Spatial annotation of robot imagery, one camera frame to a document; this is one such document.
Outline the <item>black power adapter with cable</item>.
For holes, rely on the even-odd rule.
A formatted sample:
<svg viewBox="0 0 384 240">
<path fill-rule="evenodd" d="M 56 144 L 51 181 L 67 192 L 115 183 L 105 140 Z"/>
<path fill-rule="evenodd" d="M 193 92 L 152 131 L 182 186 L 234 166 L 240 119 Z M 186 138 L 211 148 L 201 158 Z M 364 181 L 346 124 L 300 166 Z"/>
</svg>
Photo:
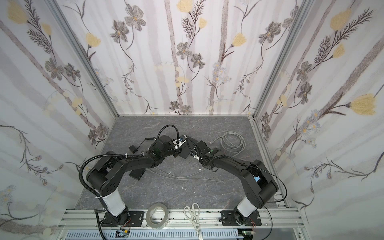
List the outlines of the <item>black power adapter with cable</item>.
<svg viewBox="0 0 384 240">
<path fill-rule="evenodd" d="M 142 146 L 142 144 L 146 141 L 153 141 L 155 140 L 156 138 L 155 137 L 149 137 L 149 138 L 144 138 L 144 140 L 136 147 L 135 145 L 131 145 L 129 147 L 129 150 L 132 152 L 132 153 L 136 153 L 140 147 Z"/>
</svg>

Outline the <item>black ribbed network switch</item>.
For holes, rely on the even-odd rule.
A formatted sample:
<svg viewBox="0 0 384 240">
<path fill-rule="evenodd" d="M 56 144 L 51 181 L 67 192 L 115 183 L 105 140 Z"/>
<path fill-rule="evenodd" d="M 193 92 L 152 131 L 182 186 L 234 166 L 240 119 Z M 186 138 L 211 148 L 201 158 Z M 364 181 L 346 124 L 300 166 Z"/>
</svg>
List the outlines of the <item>black ribbed network switch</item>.
<svg viewBox="0 0 384 240">
<path fill-rule="evenodd" d="M 144 175 L 146 169 L 138 169 L 138 170 L 133 170 L 130 172 L 129 176 L 137 181 L 139 181 L 142 176 Z"/>
</svg>

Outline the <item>dark grey switch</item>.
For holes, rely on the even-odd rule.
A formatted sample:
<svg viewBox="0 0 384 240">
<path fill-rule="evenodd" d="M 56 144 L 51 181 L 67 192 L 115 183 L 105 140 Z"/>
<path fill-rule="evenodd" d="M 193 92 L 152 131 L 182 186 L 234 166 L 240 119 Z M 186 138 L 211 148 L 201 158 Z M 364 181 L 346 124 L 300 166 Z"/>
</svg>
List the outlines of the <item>dark grey switch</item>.
<svg viewBox="0 0 384 240">
<path fill-rule="evenodd" d="M 197 140 L 187 136 L 187 141 L 180 148 L 179 157 L 183 159 L 186 159 L 188 156 L 196 157 L 198 155 L 196 150 L 197 142 Z"/>
</svg>

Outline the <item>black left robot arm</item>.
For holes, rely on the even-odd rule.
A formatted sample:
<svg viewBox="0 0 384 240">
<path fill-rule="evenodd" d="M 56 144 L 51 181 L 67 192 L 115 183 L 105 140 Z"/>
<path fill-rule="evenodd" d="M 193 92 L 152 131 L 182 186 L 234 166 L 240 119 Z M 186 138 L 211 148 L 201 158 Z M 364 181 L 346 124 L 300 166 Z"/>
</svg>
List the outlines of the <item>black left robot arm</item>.
<svg viewBox="0 0 384 240">
<path fill-rule="evenodd" d="M 174 125 L 164 126 L 150 147 L 138 154 L 107 152 L 86 160 L 79 169 L 79 181 L 100 201 L 103 208 L 95 209 L 98 227 L 125 227 L 132 217 L 119 192 L 127 172 L 146 170 L 160 165 L 169 156 L 177 157 L 187 141 Z"/>
</svg>

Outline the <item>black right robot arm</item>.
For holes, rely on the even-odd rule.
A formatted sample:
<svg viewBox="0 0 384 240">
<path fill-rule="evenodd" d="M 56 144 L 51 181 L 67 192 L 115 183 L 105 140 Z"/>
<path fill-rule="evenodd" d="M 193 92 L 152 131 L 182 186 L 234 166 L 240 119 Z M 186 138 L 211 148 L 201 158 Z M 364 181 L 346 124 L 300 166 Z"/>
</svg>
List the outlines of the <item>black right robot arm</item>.
<svg viewBox="0 0 384 240">
<path fill-rule="evenodd" d="M 279 191 L 276 182 L 278 177 L 270 173 L 263 162 L 259 160 L 242 161 L 218 148 L 210 149 L 203 141 L 193 144 L 192 147 L 187 145 L 191 155 L 197 157 L 204 168 L 211 171 L 215 168 L 222 169 L 241 181 L 245 197 L 234 208 L 234 218 L 237 224 L 246 224 L 250 216 L 256 210 L 264 207 Z"/>
</svg>

